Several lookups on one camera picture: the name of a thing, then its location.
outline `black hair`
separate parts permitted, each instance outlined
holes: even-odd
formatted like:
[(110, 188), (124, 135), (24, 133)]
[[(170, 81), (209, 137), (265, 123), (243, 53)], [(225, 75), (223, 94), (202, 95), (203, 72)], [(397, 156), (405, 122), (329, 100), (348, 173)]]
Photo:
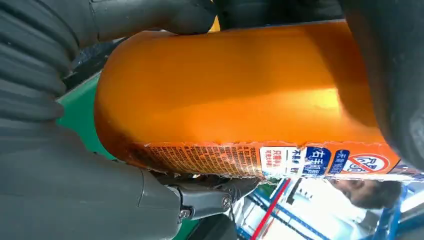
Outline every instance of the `black hair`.
[(392, 208), (401, 195), (400, 181), (376, 181), (371, 194), (365, 196), (354, 205), (363, 209)]

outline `person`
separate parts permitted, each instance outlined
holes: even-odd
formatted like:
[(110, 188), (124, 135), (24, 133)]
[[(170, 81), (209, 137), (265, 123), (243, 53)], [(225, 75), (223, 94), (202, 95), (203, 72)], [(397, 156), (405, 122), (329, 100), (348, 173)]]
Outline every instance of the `person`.
[(401, 182), (329, 179), (350, 202), (363, 209), (391, 208), (401, 195)]

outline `orange cylinder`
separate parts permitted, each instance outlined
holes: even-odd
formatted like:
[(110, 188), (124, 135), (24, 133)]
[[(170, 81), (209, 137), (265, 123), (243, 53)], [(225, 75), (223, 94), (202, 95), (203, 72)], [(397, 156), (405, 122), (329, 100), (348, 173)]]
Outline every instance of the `orange cylinder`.
[[(356, 163), (384, 174), (399, 160), (378, 129), (345, 22), (139, 33), (110, 56), (94, 115), (111, 154), (161, 171), (323, 176), (355, 174), (346, 165)], [(321, 166), (308, 168), (320, 149)], [(364, 154), (383, 163), (358, 163)]]

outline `product label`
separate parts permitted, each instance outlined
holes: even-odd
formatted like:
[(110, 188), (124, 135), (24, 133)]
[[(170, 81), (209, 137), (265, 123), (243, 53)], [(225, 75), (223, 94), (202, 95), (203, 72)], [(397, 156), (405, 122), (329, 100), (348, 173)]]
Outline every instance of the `product label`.
[(308, 143), (296, 146), (282, 141), (238, 143), (138, 144), (128, 161), (154, 162), (166, 172), (217, 174), (236, 177), (362, 178), (399, 180), (421, 178), (413, 168), (400, 164), (385, 143)]

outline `red circle sign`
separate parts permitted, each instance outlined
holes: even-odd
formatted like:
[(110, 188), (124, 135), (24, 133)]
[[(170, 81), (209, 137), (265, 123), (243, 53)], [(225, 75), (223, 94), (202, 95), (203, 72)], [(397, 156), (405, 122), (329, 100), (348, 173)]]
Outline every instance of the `red circle sign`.
[(349, 156), (341, 171), (344, 174), (375, 174), (385, 170), (389, 160), (381, 155), (361, 153)]

